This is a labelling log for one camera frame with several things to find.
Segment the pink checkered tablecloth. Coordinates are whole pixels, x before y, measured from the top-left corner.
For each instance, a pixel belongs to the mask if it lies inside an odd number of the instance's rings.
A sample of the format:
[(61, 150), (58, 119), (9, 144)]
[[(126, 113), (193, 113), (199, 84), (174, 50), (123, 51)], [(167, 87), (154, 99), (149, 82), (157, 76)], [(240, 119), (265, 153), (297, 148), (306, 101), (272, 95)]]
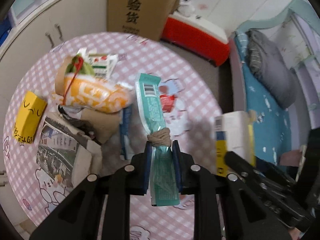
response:
[[(159, 76), (168, 86), (169, 95), (177, 97), (176, 106), (169, 114), (167, 127), (173, 139), (178, 140), (180, 149), (193, 156), (195, 163), (215, 172), (215, 117), (222, 114), (221, 108), (210, 89), (193, 65), (172, 50), (154, 41), (138, 41), (130, 35), (98, 33), (76, 37), (52, 49), (40, 52), (35, 60), (27, 64), (31, 53), (14, 53), (9, 61), (22, 59), (5, 70), (1, 92), (10, 93), (10, 103), (4, 121), (4, 163), (13, 192), (27, 216), (38, 226), (55, 208), (40, 194), (39, 181), (44, 182), (47, 174), (36, 163), (39, 133), (32, 144), (19, 144), (12, 136), (18, 109), (28, 90), (39, 92), (47, 98), (48, 111), (56, 110), (52, 102), (58, 68), (68, 55), (80, 48), (96, 50), (98, 53), (115, 53), (122, 56), (112, 74), (114, 81), (135, 85), (138, 73)], [(120, 159), (120, 140), (117, 132), (103, 145), (103, 169), (101, 175), (112, 174), (127, 164)], [(133, 239), (192, 239), (194, 230), (194, 201), (187, 198), (177, 207), (153, 207), (150, 194), (131, 197), (130, 236)]]

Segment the red snack wrapper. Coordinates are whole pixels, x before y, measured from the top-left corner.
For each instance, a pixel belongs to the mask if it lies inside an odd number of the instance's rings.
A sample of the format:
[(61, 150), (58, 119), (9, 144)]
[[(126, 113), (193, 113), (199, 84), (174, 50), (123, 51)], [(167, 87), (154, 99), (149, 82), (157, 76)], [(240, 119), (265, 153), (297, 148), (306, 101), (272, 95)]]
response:
[(160, 96), (163, 113), (170, 113), (174, 109), (175, 100), (176, 100), (175, 95), (162, 94)]

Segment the teal bed mattress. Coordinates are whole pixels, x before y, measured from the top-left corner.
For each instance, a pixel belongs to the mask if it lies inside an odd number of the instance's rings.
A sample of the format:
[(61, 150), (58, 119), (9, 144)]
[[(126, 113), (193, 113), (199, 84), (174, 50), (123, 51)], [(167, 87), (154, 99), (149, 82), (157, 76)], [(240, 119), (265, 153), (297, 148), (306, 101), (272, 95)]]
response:
[(236, 46), (233, 53), (239, 58), (243, 75), (246, 110), (254, 111), (257, 115), (256, 121), (253, 122), (256, 156), (279, 165), (281, 155), (301, 145), (301, 142), (293, 139), (292, 136), (299, 131), (300, 116), (297, 108), (305, 106), (302, 88), (297, 76), (290, 71), (296, 81), (297, 96), (290, 107), (282, 109), (249, 69), (247, 32), (236, 34), (233, 41)]

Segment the red storage bench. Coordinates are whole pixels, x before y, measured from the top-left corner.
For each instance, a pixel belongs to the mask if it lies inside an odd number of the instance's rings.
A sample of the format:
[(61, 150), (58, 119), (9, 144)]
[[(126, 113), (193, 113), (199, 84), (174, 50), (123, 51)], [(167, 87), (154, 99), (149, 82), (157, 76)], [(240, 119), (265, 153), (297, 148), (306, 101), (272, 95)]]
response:
[(225, 30), (200, 16), (184, 17), (178, 12), (169, 15), (162, 39), (208, 59), (217, 67), (229, 58)]

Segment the teal wrapper with twine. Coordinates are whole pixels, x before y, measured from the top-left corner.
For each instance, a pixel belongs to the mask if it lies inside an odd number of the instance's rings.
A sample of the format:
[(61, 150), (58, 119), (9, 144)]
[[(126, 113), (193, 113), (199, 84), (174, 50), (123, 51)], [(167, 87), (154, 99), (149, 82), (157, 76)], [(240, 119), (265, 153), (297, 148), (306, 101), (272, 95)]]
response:
[(170, 129), (163, 116), (158, 85), (160, 77), (139, 73), (135, 87), (140, 120), (151, 143), (150, 194), (153, 206), (175, 206), (180, 203)]

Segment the orange white plastic bag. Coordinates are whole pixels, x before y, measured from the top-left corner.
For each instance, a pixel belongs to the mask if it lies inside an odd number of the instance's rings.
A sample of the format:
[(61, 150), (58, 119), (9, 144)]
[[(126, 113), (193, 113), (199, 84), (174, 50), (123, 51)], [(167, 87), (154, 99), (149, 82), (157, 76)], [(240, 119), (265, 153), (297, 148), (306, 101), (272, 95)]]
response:
[(90, 75), (67, 74), (52, 94), (62, 106), (86, 107), (103, 113), (116, 113), (133, 103), (134, 92), (122, 83)]

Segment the white blue yellow box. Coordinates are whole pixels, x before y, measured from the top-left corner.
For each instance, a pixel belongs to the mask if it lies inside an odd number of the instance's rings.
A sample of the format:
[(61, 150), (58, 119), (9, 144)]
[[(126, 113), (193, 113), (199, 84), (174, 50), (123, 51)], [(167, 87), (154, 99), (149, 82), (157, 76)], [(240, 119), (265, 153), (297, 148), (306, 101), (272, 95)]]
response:
[(216, 172), (226, 177), (231, 169), (226, 165), (226, 152), (233, 151), (252, 166), (256, 165), (253, 121), (244, 111), (223, 114), (215, 118)]

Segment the yellow carton box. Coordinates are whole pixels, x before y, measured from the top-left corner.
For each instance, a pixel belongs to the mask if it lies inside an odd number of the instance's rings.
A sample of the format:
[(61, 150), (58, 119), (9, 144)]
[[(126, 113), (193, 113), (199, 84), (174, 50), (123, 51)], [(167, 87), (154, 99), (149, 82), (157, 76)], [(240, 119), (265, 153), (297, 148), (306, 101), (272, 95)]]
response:
[(41, 121), (47, 101), (31, 91), (27, 91), (18, 110), (13, 130), (17, 142), (32, 144)]

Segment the large cardboard box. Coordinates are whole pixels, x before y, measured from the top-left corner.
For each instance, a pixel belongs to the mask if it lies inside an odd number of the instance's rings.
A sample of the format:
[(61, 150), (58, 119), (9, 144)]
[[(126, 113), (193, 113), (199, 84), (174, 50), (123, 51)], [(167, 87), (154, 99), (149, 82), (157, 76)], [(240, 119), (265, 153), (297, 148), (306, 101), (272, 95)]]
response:
[(176, 0), (108, 0), (107, 30), (159, 41)]

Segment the grey pillow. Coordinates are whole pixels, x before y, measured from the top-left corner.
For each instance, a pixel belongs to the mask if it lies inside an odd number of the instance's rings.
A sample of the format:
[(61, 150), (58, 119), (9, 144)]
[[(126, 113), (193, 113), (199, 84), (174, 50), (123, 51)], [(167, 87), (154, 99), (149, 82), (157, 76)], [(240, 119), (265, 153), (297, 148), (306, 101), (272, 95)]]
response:
[(297, 89), (293, 74), (288, 70), (274, 42), (257, 29), (247, 32), (249, 69), (282, 108), (296, 100)]

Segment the white cabinet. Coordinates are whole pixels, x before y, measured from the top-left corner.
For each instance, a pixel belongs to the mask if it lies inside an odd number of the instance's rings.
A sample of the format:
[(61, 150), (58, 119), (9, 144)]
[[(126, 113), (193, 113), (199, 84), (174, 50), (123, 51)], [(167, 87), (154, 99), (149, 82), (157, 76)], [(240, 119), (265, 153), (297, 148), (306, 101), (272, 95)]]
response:
[(20, 16), (1, 46), (1, 207), (13, 225), (44, 219), (46, 202), (36, 170), (37, 145), (13, 136), (18, 109), (28, 90), (50, 98), (56, 69), (76, 52), (68, 41), (107, 27), (107, 0), (47, 0)]

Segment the green white medicine box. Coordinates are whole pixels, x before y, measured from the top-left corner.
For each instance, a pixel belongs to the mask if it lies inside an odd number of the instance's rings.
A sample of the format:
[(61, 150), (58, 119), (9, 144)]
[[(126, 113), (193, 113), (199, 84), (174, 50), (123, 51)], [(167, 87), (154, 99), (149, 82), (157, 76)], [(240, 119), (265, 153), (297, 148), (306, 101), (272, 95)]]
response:
[(119, 61), (118, 54), (99, 53), (96, 49), (80, 48), (77, 52), (86, 63), (91, 65), (95, 77), (110, 79)]

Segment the blue white wrapper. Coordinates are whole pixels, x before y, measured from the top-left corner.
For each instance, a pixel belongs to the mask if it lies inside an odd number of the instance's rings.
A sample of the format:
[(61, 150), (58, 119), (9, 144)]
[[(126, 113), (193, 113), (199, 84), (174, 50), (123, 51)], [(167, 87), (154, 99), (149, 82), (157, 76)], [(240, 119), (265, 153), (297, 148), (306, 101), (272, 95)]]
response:
[(131, 160), (132, 157), (135, 155), (130, 139), (129, 139), (129, 128), (131, 122), (131, 115), (132, 115), (132, 105), (121, 110), (121, 120), (119, 123), (119, 136), (120, 136), (120, 158), (122, 160)]

